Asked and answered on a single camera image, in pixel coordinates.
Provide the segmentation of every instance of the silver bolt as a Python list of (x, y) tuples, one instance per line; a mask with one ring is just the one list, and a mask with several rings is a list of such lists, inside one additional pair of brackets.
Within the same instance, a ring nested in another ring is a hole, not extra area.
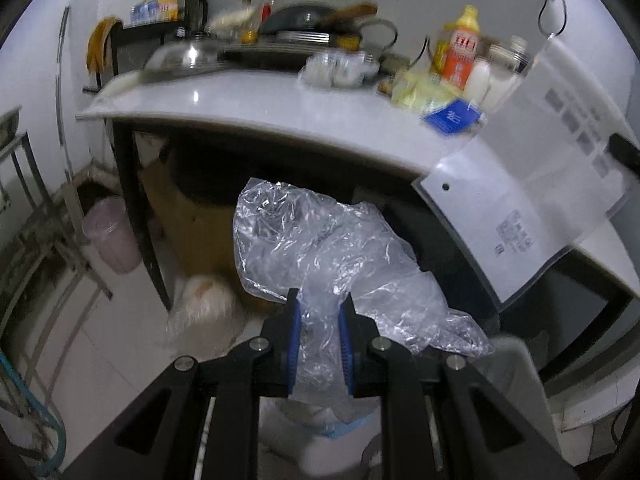
[(385, 350), (389, 350), (391, 348), (391, 341), (386, 337), (375, 337), (371, 340), (371, 346), (376, 350), (380, 350), (384, 352)]
[(269, 348), (269, 340), (265, 337), (254, 337), (249, 341), (249, 348), (251, 350), (255, 350), (256, 352), (263, 352), (267, 348)]
[(194, 364), (196, 364), (196, 361), (193, 360), (193, 357), (183, 355), (174, 361), (174, 368), (179, 372), (188, 372), (193, 368)]
[(466, 359), (462, 355), (453, 354), (447, 357), (447, 366), (453, 370), (462, 370), (466, 366)]

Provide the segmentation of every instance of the blue hose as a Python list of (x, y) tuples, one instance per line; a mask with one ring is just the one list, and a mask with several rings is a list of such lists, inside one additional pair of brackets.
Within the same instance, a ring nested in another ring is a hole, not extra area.
[(14, 382), (15, 387), (18, 388), (21, 394), (27, 399), (29, 404), (36, 410), (42, 418), (49, 424), (58, 434), (58, 448), (56, 449), (55, 454), (46, 462), (38, 464), (32, 468), (33, 473), (36, 476), (45, 477), (49, 474), (55, 472), (61, 465), (62, 461), (65, 457), (66, 451), (66, 432), (64, 428), (60, 426), (56, 418), (49, 413), (38, 399), (31, 393), (31, 391), (25, 386), (20, 378), (20, 375), (14, 370), (14, 367), (11, 366), (11, 363), (8, 361), (4, 353), (0, 350), (0, 363), (4, 367), (7, 375)]

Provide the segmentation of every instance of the pink trash can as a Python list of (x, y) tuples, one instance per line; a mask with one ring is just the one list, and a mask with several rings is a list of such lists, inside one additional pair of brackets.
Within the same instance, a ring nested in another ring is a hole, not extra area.
[(89, 209), (82, 232), (118, 274), (131, 272), (140, 264), (142, 256), (121, 196), (107, 197)]

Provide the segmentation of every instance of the orange bottle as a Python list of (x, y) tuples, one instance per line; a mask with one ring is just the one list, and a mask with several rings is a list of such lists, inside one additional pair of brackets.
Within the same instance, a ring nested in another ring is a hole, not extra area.
[(478, 9), (468, 5), (456, 21), (456, 28), (447, 51), (447, 60), (442, 70), (442, 77), (461, 90), (465, 87), (466, 80), (474, 67), (479, 42)]

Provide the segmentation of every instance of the cardboard box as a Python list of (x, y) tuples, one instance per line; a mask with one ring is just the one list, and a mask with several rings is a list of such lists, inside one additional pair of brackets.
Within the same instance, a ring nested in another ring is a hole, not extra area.
[(234, 261), (234, 207), (202, 205), (185, 197), (160, 160), (147, 166), (140, 173), (140, 180), (185, 275), (220, 275), (231, 284), (245, 307), (261, 312), (280, 308), (242, 288)]

